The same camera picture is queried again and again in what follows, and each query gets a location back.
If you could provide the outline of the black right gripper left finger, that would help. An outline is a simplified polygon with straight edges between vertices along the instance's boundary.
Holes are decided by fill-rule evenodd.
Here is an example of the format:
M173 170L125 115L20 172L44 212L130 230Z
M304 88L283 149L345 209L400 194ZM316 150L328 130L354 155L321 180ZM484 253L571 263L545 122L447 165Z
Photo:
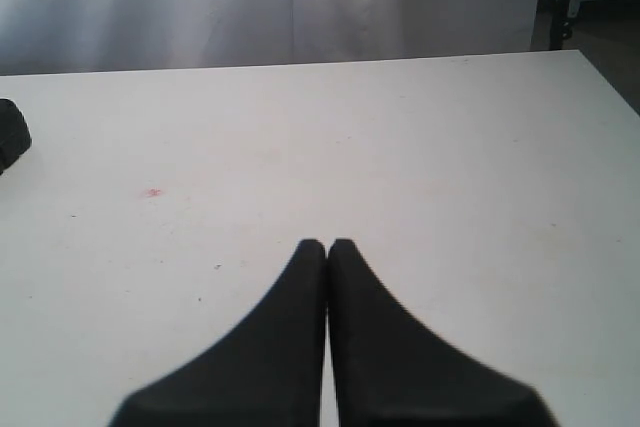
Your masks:
M323 245L300 241L241 322L189 363L128 396L112 425L318 425L326 281Z

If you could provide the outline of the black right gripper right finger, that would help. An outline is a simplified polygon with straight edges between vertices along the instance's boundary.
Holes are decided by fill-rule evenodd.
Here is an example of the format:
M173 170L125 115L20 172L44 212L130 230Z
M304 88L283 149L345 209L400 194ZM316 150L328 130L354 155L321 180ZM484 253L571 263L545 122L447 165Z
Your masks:
M555 425L532 387L461 352L409 313L352 240L334 242L328 273L340 425Z

